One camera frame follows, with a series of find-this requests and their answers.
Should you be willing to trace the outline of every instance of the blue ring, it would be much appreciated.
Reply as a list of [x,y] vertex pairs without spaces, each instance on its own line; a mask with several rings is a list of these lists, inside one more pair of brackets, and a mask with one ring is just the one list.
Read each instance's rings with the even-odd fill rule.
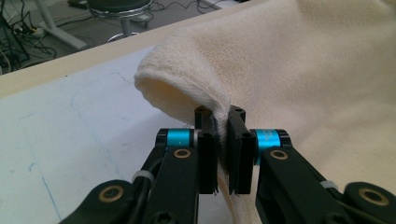
[[260,165],[262,161],[262,153],[269,147],[281,147],[279,134],[275,129],[256,129],[257,145],[259,155],[257,157],[256,165]]

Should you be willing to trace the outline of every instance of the towel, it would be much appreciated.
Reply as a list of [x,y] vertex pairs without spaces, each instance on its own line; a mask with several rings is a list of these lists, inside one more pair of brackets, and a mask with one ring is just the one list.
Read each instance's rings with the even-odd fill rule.
[[[190,124],[195,107],[212,109],[222,139],[230,105],[241,106],[250,129],[285,129],[340,190],[365,181],[396,193],[396,1],[258,1],[174,31],[135,86]],[[225,191],[234,223],[261,223],[257,176],[250,195]]]

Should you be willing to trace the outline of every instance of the fabric fold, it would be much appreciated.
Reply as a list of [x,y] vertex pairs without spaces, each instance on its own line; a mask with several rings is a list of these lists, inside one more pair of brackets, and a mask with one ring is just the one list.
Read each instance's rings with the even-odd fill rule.
[[[340,189],[362,180],[396,192],[395,5],[264,1],[173,32],[139,65],[135,86],[189,124],[195,107],[212,109],[223,138],[229,106],[241,106],[249,128],[285,129]],[[260,223],[254,197],[228,199],[235,223]]]

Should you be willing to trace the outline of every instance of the cable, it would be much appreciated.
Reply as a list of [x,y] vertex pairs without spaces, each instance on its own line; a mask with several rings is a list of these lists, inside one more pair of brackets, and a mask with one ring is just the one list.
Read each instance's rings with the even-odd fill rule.
[[72,23],[81,22],[81,21],[88,21],[88,20],[90,20],[92,18],[93,18],[93,16],[90,16],[90,17],[84,18],[84,19],[80,19],[80,20],[75,20],[75,21],[67,21],[67,22],[64,22],[64,23],[62,23],[60,25],[57,25],[57,27],[61,27],[61,26],[65,26],[67,24],[72,24]]
[[9,62],[9,58],[6,56],[6,54],[0,50],[0,54],[3,55],[4,60],[6,60],[7,64],[8,64],[8,73],[11,72],[11,63]]
[[156,1],[154,1],[152,4],[155,5],[155,6],[157,6],[158,9],[152,9],[151,11],[154,11],[154,12],[155,12],[155,11],[163,11],[163,10],[168,9],[168,8],[169,8],[170,6],[172,6],[172,5],[179,5],[179,6],[183,7],[184,9],[187,9],[187,8],[189,8],[193,3],[197,3],[197,6],[196,6],[197,11],[200,12],[201,14],[205,14],[205,12],[201,11],[200,9],[209,9],[209,8],[212,8],[212,7],[215,6],[217,3],[223,2],[223,1],[225,1],[225,0],[219,0],[219,1],[217,1],[217,2],[215,2],[215,3],[213,3],[213,4],[211,4],[211,5],[209,5],[209,6],[207,6],[207,7],[202,7],[202,6],[200,5],[201,0],[194,0],[194,1],[191,1],[191,2],[189,2],[186,6],[182,5],[182,4],[179,3],[179,2],[171,2],[171,3],[168,4],[167,6],[164,6],[163,4],[158,3],[158,0],[156,0]]

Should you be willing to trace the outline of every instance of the black cable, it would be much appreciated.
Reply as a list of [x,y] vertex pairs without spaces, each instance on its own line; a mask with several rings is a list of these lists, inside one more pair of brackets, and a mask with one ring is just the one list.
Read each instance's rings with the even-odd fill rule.
[[61,26],[65,26],[65,25],[68,25],[68,24],[72,24],[72,23],[76,23],[76,22],[81,22],[81,21],[88,21],[88,20],[90,20],[90,19],[92,19],[93,18],[93,16],[90,16],[90,17],[87,17],[87,18],[84,18],[84,19],[80,19],[80,20],[75,20],[75,21],[67,21],[67,22],[64,22],[64,23],[62,23],[62,24],[60,24],[60,25],[57,25],[57,27],[61,27]]
[[182,4],[179,3],[179,2],[171,2],[171,3],[168,4],[167,6],[164,6],[163,4],[158,3],[158,0],[157,0],[157,1],[154,1],[154,2],[153,2],[153,5],[156,5],[156,6],[158,7],[158,9],[152,9],[151,11],[163,11],[163,10],[168,9],[168,8],[169,8],[170,6],[172,6],[172,5],[179,5],[179,6],[183,7],[183,8],[185,8],[185,9],[187,9],[187,8],[189,8],[193,3],[197,3],[197,6],[196,6],[197,11],[200,12],[201,14],[205,14],[205,12],[201,11],[200,9],[209,9],[209,8],[212,8],[212,7],[215,6],[217,3],[222,2],[222,1],[225,1],[225,0],[219,0],[219,1],[217,1],[217,2],[215,2],[215,3],[213,3],[213,4],[211,4],[211,5],[209,5],[209,6],[207,6],[207,7],[202,7],[202,6],[200,5],[201,0],[194,0],[194,1],[191,1],[191,2],[189,2],[186,6],[182,5]]

